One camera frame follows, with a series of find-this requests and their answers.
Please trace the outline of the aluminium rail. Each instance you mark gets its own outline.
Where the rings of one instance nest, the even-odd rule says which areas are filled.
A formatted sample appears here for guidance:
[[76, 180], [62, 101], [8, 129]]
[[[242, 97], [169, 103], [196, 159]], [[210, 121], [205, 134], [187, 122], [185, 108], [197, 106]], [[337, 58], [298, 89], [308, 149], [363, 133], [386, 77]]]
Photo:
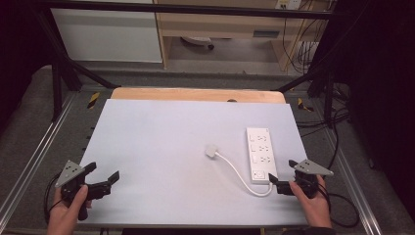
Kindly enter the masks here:
[[340, 146], [336, 146], [335, 132], [332, 129], [326, 129], [325, 134], [331, 145], [336, 150], [335, 163], [339, 169], [339, 173], [342, 175], [346, 189], [349, 192], [354, 205], [356, 206], [361, 223], [366, 231], [367, 235], [383, 235], [382, 229], [373, 214], [368, 201], [363, 193], [360, 184], [350, 168], [344, 152]]
[[40, 167], [44, 156], [48, 152], [51, 144], [53, 143], [57, 133], [59, 132], [62, 124], [68, 116], [69, 110], [72, 106], [73, 100], [76, 97], [76, 93], [70, 92], [62, 105], [62, 112], [58, 115], [57, 119], [52, 121], [40, 142], [36, 146], [36, 149], [31, 154], [30, 159], [26, 163], [22, 173], [17, 181], [11, 187], [11, 191], [3, 204], [0, 206], [0, 234], [5, 230], [10, 218], [15, 212], [20, 200], [26, 191], [28, 184], [33, 178], [33, 175]]

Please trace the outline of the black metal frame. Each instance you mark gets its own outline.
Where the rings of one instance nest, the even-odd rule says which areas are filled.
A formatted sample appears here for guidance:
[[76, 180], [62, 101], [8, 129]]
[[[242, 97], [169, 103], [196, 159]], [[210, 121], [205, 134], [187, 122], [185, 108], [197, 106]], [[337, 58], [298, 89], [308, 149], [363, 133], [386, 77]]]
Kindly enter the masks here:
[[54, 31], [50, 22], [45, 18], [45, 12], [53, 9], [92, 10], [92, 11], [115, 11], [115, 12], [139, 12], [139, 13], [163, 13], [180, 15], [218, 15], [257, 18], [281, 18], [281, 19], [314, 19], [314, 20], [337, 20], [345, 14], [334, 12], [312, 12], [301, 10], [271, 10], [260, 8], [241, 7], [219, 7], [219, 6], [195, 6], [176, 4], [146, 4], [125, 2], [97, 2], [97, 1], [74, 1], [74, 0], [33, 0], [28, 3], [34, 18], [40, 24], [43, 34], [52, 47], [51, 55], [54, 57], [53, 91], [54, 91], [54, 115], [57, 119], [62, 111], [61, 82], [62, 77], [70, 90], [79, 90], [82, 86], [78, 76], [79, 71], [98, 84], [106, 88], [117, 88], [116, 84], [106, 81], [98, 74], [88, 70], [75, 62], [66, 52], [65, 46], [58, 40], [59, 33]]

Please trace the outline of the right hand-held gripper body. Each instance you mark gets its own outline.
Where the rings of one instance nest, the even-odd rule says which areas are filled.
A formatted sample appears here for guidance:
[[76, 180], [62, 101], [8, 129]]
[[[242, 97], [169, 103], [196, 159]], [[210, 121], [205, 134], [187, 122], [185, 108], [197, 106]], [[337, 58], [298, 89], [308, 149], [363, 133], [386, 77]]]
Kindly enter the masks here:
[[334, 172], [311, 160], [304, 160], [293, 167], [295, 172], [295, 182], [302, 192], [309, 199], [312, 199], [318, 192], [317, 175], [333, 176]]

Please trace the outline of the person's left hand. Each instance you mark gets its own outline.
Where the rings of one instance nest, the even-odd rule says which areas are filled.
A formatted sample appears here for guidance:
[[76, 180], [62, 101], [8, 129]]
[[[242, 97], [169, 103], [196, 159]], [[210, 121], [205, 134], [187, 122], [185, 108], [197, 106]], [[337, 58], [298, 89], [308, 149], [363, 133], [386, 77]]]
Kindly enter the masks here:
[[62, 200], [61, 189], [54, 194], [54, 207], [50, 211], [47, 235], [72, 235], [78, 222], [78, 214], [82, 206], [91, 208], [91, 202], [86, 200], [88, 187], [83, 185], [68, 206]]

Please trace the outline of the white table mat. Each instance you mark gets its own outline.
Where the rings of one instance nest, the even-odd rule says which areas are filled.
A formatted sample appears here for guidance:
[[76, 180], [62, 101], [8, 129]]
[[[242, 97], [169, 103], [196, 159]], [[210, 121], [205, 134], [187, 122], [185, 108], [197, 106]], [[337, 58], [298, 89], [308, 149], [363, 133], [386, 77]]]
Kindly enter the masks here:
[[[306, 154], [287, 104], [108, 100], [81, 161], [97, 165], [90, 182], [116, 171], [120, 179], [86, 224], [303, 225], [295, 197], [251, 183], [248, 127], [269, 129], [277, 176], [292, 179], [289, 160]], [[208, 145], [217, 147], [214, 158]]]

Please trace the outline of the black curtain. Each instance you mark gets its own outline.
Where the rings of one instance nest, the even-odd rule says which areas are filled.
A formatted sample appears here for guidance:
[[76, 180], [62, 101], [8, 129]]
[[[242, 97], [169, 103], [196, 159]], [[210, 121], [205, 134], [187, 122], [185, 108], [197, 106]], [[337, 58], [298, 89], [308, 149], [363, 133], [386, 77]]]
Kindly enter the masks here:
[[369, 156], [415, 221], [415, 0], [370, 0], [338, 75]]
[[0, 133], [32, 75], [50, 63], [45, 36], [28, 0], [0, 0]]

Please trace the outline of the white power strip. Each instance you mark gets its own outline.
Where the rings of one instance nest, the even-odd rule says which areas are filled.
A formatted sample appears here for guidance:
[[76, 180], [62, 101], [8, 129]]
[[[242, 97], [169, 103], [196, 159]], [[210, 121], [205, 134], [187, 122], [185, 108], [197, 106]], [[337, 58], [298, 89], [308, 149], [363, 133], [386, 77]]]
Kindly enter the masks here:
[[269, 173], [273, 176], [277, 175], [269, 129], [248, 127], [246, 133], [251, 182], [253, 184], [267, 184]]

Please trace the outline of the yellow black tape marker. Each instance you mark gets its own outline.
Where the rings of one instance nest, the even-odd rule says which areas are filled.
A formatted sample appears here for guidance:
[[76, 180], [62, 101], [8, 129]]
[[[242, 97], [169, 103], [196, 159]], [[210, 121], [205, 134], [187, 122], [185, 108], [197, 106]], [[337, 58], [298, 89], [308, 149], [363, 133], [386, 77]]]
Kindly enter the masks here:
[[90, 110], [90, 109], [93, 109], [93, 108], [94, 108], [94, 106], [95, 106], [95, 104], [96, 104], [96, 102], [97, 102], [97, 100], [98, 100], [99, 96], [100, 96], [100, 92], [95, 92], [95, 93], [91, 96], [90, 101], [88, 102], [88, 105], [87, 105], [87, 109], [88, 109], [88, 110]]
[[300, 110], [306, 110], [308, 112], [314, 112], [314, 109], [312, 107], [308, 107], [304, 104], [302, 98], [298, 98], [298, 108]]

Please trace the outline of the chair wheel base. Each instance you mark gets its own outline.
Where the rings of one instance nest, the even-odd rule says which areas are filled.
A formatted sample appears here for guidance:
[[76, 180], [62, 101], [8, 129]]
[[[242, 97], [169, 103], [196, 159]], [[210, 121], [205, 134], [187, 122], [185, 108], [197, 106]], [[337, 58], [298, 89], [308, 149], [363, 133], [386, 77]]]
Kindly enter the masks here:
[[183, 37], [183, 40], [199, 46], [206, 46], [209, 50], [214, 49], [214, 45], [209, 37]]

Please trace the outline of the person's right hand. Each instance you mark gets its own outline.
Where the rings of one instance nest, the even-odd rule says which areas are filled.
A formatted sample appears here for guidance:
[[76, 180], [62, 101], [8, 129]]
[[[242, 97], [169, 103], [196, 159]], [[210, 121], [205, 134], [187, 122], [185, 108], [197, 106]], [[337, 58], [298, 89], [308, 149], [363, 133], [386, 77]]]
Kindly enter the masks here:
[[329, 204], [323, 192], [320, 191], [313, 198], [308, 198], [296, 182], [290, 181], [289, 184], [301, 204], [308, 225], [332, 228]]

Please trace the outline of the white cabinet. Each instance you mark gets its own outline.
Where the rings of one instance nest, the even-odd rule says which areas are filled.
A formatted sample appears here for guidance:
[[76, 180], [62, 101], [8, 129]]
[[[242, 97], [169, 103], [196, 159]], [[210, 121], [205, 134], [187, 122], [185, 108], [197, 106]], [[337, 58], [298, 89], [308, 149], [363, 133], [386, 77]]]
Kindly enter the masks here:
[[52, 9], [76, 61], [161, 63], [154, 13]]

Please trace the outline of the white wall socket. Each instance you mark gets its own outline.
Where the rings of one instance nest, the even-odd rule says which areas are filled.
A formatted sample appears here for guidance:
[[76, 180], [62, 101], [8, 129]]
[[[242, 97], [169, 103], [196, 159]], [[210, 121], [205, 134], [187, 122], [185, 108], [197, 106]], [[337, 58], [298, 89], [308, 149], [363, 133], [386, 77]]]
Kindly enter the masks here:
[[276, 9], [297, 10], [300, 7], [301, 0], [277, 0]]

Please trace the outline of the wooden desk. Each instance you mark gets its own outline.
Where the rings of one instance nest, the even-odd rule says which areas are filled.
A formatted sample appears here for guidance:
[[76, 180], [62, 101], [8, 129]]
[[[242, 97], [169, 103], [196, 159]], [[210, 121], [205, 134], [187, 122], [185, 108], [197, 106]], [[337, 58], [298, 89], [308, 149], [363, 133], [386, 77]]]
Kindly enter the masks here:
[[[154, 0], [156, 4], [276, 9], [277, 0]], [[301, 0], [301, 11], [328, 12], [329, 0]], [[323, 20], [218, 15], [156, 14], [162, 37], [264, 38], [271, 42], [280, 69], [286, 71], [301, 41], [317, 41]]]

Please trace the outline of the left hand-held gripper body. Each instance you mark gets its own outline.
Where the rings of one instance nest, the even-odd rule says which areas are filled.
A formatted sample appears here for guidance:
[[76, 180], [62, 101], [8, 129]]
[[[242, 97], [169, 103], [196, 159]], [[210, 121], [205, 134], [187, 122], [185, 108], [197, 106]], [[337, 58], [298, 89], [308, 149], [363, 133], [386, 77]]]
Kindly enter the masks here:
[[[61, 189], [62, 200], [64, 202], [71, 203], [83, 185], [88, 187], [87, 201], [99, 200], [111, 194], [113, 185], [108, 179], [98, 183], [87, 184], [85, 182], [87, 175], [84, 172], [84, 166], [67, 161], [55, 184], [56, 188]], [[87, 208], [82, 206], [78, 214], [78, 219], [85, 220], [87, 217]]]

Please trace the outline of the wooden table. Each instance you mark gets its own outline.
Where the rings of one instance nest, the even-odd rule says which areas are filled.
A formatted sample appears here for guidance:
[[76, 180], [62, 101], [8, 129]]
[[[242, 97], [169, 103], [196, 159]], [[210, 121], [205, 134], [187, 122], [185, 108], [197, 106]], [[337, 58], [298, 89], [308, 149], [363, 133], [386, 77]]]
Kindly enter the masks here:
[[112, 99], [285, 104], [281, 92], [232, 89], [119, 87]]

